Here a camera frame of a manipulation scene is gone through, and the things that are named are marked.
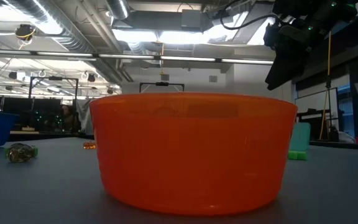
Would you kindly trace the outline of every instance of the green plastic block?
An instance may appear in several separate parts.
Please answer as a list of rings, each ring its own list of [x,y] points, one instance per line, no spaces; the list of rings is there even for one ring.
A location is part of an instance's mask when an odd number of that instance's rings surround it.
[[[289,151],[288,158],[293,160],[308,160],[306,152]]]
[[[310,124],[296,123],[293,127],[290,151],[306,152],[309,149]]]

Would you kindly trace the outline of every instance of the fluorescent light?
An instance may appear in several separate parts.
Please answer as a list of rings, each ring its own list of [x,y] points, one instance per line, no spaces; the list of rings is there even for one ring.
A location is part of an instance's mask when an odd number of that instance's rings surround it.
[[[0,96],[18,96],[18,97],[29,97],[28,94],[20,94],[20,93],[0,93]],[[33,97],[39,97],[39,98],[61,98],[66,100],[73,100],[74,96],[65,96],[65,95],[44,95],[44,94],[31,94]],[[77,96],[77,99],[79,100],[85,100],[86,98],[101,98],[104,96]]]
[[[54,91],[54,92],[60,92],[60,89],[59,88],[56,88],[56,87],[48,87],[47,90],[50,90],[50,91]]]
[[[205,42],[200,32],[164,31],[160,36],[164,44],[201,44]]]
[[[125,42],[156,42],[157,36],[152,31],[117,30],[113,29],[117,40]]]
[[[266,21],[258,28],[258,30],[254,33],[251,39],[248,41],[247,45],[264,45],[264,35],[266,33],[267,24],[274,24],[274,18],[267,18]]]
[[[101,58],[122,58],[122,59],[154,59],[151,55],[110,55],[110,54],[99,54]]]
[[[181,60],[181,61],[197,61],[197,62],[214,62],[215,58],[198,58],[198,57],[176,57],[161,56],[162,60]]]
[[[41,81],[40,83],[43,84],[43,85],[49,86],[49,83],[46,83],[44,81]]]
[[[272,61],[247,60],[247,59],[222,59],[222,63],[244,63],[244,64],[254,64],[254,65],[273,65]]]
[[[0,54],[30,55],[31,53],[25,50],[0,50]]]
[[[39,55],[46,56],[67,56],[67,57],[92,57],[92,54],[66,53],[66,52],[38,52]]]
[[[67,58],[68,60],[75,60],[75,61],[96,61],[96,58]]]
[[[66,91],[66,90],[60,90],[60,91],[65,92],[65,93],[67,93],[67,94],[70,94],[71,96],[75,96],[74,93],[71,93],[71,92],[69,92],[69,91]]]

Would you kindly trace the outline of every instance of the orange plastic bowl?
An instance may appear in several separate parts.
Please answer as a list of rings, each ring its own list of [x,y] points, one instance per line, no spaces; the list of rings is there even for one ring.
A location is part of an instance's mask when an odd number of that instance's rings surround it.
[[[120,95],[91,103],[108,194],[148,210],[238,213],[281,187],[296,106],[207,93]]]

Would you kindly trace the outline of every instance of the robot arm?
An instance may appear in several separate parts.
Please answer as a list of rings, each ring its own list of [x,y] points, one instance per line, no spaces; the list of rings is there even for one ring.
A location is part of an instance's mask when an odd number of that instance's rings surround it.
[[[276,51],[266,78],[273,90],[301,75],[308,56],[338,21],[350,22],[357,15],[354,0],[276,0],[275,23],[266,27],[265,45]]]

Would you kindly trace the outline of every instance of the gray table surface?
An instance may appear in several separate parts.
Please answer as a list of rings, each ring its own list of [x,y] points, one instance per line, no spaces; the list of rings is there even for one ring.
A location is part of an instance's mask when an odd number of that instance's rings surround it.
[[[276,201],[264,208],[186,217],[108,196],[96,151],[82,149],[85,141],[25,142],[39,148],[39,157],[23,164],[9,163],[0,147],[0,223],[358,223],[358,150],[311,147],[308,161],[288,161]]]

